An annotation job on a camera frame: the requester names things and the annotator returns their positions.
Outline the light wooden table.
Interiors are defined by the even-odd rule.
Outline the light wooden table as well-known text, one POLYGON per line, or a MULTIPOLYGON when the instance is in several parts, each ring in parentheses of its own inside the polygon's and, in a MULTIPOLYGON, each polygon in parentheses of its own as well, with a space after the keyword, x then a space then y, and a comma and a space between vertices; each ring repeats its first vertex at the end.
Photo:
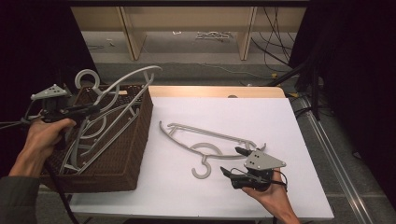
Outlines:
POLYGON ((150 86, 152 97, 285 98, 279 87, 150 86))

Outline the light wooden shelf unit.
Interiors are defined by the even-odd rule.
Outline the light wooden shelf unit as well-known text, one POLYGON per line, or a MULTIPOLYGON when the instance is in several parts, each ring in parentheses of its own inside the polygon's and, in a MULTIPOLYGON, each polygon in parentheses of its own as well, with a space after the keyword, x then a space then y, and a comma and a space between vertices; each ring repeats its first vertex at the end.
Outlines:
POLYGON ((148 32, 235 32, 239 57, 248 58, 251 34, 299 31, 305 7, 72 7, 82 31, 122 31, 130 58, 139 59, 148 32))

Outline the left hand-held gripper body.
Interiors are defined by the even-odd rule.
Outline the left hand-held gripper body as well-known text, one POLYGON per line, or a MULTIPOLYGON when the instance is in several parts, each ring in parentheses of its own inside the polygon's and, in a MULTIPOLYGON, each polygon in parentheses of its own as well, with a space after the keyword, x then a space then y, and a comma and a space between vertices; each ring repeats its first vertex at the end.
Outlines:
POLYGON ((58 86, 52 86, 31 95, 25 114, 21 118, 22 124, 30 124, 34 119, 41 118, 46 123, 52 123, 66 118, 66 108, 71 94, 58 86), (35 103, 41 104, 40 112, 37 115, 30 115, 31 109, 35 103))

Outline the person's right hand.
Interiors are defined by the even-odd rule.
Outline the person's right hand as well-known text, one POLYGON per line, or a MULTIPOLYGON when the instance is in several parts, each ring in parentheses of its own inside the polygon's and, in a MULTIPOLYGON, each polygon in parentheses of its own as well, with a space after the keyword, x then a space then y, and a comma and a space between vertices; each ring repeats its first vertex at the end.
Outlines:
POLYGON ((258 201, 273 216, 294 213, 286 188, 283 185, 272 184, 267 191, 257 191, 243 187, 242 191, 258 201))

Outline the pile of white hangers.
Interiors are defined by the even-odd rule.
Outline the pile of white hangers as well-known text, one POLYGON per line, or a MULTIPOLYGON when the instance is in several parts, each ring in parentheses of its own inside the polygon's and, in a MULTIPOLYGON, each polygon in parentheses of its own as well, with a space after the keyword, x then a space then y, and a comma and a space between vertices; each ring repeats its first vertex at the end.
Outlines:
POLYGON ((226 41, 233 37, 230 32, 198 32, 196 35, 196 39, 213 39, 217 41, 226 41))

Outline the grey plastic clothes hanger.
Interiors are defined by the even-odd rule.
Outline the grey plastic clothes hanger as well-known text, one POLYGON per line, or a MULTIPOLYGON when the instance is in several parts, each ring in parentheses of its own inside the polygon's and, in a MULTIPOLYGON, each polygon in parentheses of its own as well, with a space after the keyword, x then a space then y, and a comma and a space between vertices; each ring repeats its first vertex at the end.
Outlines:
MULTIPOLYGON (((106 112, 108 109, 114 108, 116 106, 121 106, 121 105, 140 105, 140 114, 142 110, 142 103, 143 103, 143 96, 145 93, 149 92, 149 85, 153 82, 154 77, 155 77, 155 72, 156 71, 162 71, 160 66, 157 65, 150 65, 146 66, 140 69, 137 69, 133 72, 130 72, 123 77, 120 77, 117 79, 115 82, 113 82, 111 85, 108 87, 105 87, 104 89, 100 89, 99 86, 99 91, 93 91, 96 94, 96 98, 93 102, 94 105, 99 105, 100 110, 98 113, 95 113, 93 115, 90 115, 86 117, 80 124, 80 129, 81 127, 84 126, 84 122, 87 121, 89 118, 92 118, 102 112, 106 112), (136 76, 138 74, 142 74, 144 78, 144 82, 141 85, 138 85, 138 92, 133 96, 133 98, 129 99, 126 103, 121 104, 120 99, 121 99, 121 84, 126 81, 128 78, 131 78, 133 76, 136 76)), ((70 134, 71 140, 72 138, 77 134, 77 131, 75 134, 70 134)))
POLYGON ((183 124, 178 124, 178 123, 170 123, 167 125, 167 128, 163 127, 163 124, 159 122, 159 126, 161 131, 174 143, 179 145, 180 147, 183 147, 187 149, 190 152, 193 152, 197 155, 200 155, 201 158, 201 164, 206 168, 206 172, 204 174, 198 174, 195 168, 191 169, 192 174, 198 178, 198 179, 205 179, 208 178, 211 175, 211 165, 207 161, 208 158, 214 158, 217 160, 238 160, 238 159, 243 159, 244 155, 237 153, 237 154, 224 154, 223 151, 216 145, 209 143, 209 142, 199 142, 196 144, 193 144, 191 146, 188 146, 186 144, 183 144, 181 141, 177 140, 174 137, 174 134, 177 131, 187 131, 190 133, 198 133, 200 135, 207 135, 210 137, 215 137, 219 139, 224 139, 232 142, 236 142, 238 144, 242 144, 246 147, 247 152, 250 152, 252 149, 256 149, 257 145, 247 139, 243 138, 238 138, 222 133, 215 133, 211 132, 208 130, 203 130, 195 127, 191 127, 188 125, 183 125, 183 124))
POLYGON ((121 105, 84 122, 62 161, 59 175, 81 175, 133 124, 140 105, 121 105))

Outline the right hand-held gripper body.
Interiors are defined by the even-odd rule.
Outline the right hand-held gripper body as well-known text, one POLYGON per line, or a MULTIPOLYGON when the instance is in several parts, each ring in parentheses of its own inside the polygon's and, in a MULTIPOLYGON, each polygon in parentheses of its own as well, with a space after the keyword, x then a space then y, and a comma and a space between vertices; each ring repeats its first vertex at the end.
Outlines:
POLYGON ((247 171, 235 175, 236 180, 231 181, 235 189, 249 187, 258 191, 266 191, 272 184, 283 184, 273 179, 275 168, 285 167, 286 163, 272 157, 260 150, 251 150, 244 163, 247 171))

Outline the person's left hand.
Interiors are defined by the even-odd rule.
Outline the person's left hand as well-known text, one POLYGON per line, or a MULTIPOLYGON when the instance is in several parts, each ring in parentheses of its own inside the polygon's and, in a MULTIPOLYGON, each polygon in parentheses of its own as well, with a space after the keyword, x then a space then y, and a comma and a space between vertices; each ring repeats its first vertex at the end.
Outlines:
POLYGON ((75 125, 72 119, 61 119, 52 123, 35 119, 29 128, 22 156, 29 162, 43 162, 62 139, 61 132, 75 125))

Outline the brown woven plastic basket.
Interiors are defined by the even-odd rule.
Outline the brown woven plastic basket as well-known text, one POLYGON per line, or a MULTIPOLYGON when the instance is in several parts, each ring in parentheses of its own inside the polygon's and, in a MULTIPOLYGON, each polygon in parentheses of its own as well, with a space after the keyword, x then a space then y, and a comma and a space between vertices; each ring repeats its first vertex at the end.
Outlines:
MULTIPOLYGON (((138 92, 138 85, 122 85, 120 103, 126 103, 138 92)), ((67 193, 89 193, 133 190, 137 186, 146 143, 153 103, 149 92, 143 96, 140 117, 81 175, 59 175, 64 150, 56 150, 48 158, 51 178, 47 171, 40 176, 42 184, 50 189, 60 185, 67 193)))

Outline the aluminium rail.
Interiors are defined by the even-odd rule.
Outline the aluminium rail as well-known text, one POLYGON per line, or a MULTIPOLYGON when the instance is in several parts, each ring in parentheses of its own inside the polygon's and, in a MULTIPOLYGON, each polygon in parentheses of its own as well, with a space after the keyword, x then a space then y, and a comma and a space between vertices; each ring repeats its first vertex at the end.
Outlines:
POLYGON ((340 161, 330 138, 324 131, 324 128, 320 121, 316 119, 313 112, 313 106, 308 101, 306 96, 302 97, 302 107, 308 112, 308 119, 313 127, 313 130, 324 150, 327 160, 332 167, 332 170, 337 178, 337 181, 346 196, 346 199, 360 224, 374 224, 373 219, 369 215, 367 206, 363 199, 359 195, 357 189, 353 185, 344 165, 340 161))

